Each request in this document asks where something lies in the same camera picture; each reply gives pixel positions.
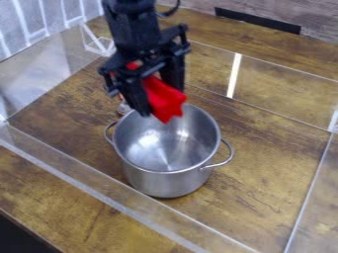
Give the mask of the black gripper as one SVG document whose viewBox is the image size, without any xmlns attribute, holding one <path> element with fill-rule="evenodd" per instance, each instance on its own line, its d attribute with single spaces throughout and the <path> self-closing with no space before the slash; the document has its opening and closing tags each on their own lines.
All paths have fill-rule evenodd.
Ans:
<svg viewBox="0 0 338 253">
<path fill-rule="evenodd" d="M 121 91 L 142 117 L 151 115 L 142 80 L 155 72 L 178 91 L 185 89 L 185 56 L 190 53 L 187 24 L 161 29 L 159 19 L 178 11 L 181 0 L 165 12 L 157 0 L 102 0 L 105 18 L 117 50 L 98 72 L 109 94 Z"/>
</svg>

